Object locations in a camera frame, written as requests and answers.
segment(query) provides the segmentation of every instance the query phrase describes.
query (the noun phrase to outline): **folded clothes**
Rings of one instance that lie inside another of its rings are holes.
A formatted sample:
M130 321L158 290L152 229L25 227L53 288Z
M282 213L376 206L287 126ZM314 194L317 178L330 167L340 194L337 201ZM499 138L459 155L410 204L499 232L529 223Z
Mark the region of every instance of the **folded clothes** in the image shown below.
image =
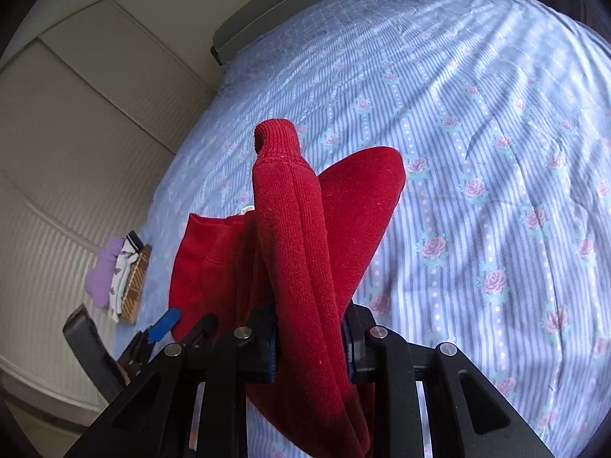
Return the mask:
M114 264L111 287L108 291L108 316L118 323L123 304L123 293L129 278L131 264L138 260L138 252L142 250L142 241L137 234L130 232L123 241L123 246Z
M108 291L111 289L115 264L122 247L123 238L109 237L106 245L96 253L95 265L85 276L85 292L98 308L108 306Z
M225 219L191 215L172 271L176 340L215 313L219 333L276 302L276 380L248 396L289 440L319 457L363 457L373 430L373 388L348 380L340 319L375 253L404 186L392 148L355 153L316 177L294 126L255 130L255 210Z

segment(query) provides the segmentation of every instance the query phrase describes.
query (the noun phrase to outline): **white ribbed panel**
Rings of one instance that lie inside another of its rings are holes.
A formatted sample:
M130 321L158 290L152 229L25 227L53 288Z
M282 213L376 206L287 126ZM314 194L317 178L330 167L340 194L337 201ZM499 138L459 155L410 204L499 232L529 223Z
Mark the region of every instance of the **white ribbed panel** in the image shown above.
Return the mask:
M2 71L0 169L85 239L137 227L171 160L40 41Z
M0 366L40 391L83 408L103 400L62 335L82 302L105 345L112 321L82 289L95 256L61 234L0 185Z
M112 0L40 37L82 78L176 153L213 91Z

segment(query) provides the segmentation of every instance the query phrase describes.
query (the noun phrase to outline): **ribbed cuff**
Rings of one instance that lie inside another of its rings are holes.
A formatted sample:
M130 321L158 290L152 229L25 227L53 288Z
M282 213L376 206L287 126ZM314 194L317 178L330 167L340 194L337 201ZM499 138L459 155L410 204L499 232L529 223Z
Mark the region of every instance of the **ribbed cuff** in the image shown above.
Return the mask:
M262 157L301 157L299 139L293 123L286 119L269 119L255 129L255 151Z

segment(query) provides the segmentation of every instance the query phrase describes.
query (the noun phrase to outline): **bed sheet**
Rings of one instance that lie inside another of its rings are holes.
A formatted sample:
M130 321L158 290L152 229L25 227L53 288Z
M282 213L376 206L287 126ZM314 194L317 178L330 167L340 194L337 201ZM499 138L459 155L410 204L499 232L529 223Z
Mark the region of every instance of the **bed sheet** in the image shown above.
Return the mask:
M253 204L252 133L295 123L319 173L387 145L407 185L354 295L456 343L558 458L611 407L611 48L534 0L325 0L237 56L161 182L137 327L188 214ZM134 328L118 327L120 351ZM249 406L251 456L300 456ZM430 456L427 442L427 456Z

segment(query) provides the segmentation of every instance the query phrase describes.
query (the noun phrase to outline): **silver screw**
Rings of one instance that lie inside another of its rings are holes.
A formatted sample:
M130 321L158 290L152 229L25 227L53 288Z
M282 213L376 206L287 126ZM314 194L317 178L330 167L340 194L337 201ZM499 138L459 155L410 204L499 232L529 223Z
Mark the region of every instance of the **silver screw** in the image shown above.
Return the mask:
M163 352L166 356L178 356L181 354L183 347L178 344L178 342L173 342L172 344L168 344L163 348Z
M458 353L458 348L451 342L444 342L444 344L439 346L439 351L441 351L444 355L454 356L456 353Z
M382 326L375 326L369 329L369 333L376 339L384 339L388 335L388 331Z
M233 331L233 335L238 339L248 339L252 336L252 329L246 326L238 327Z

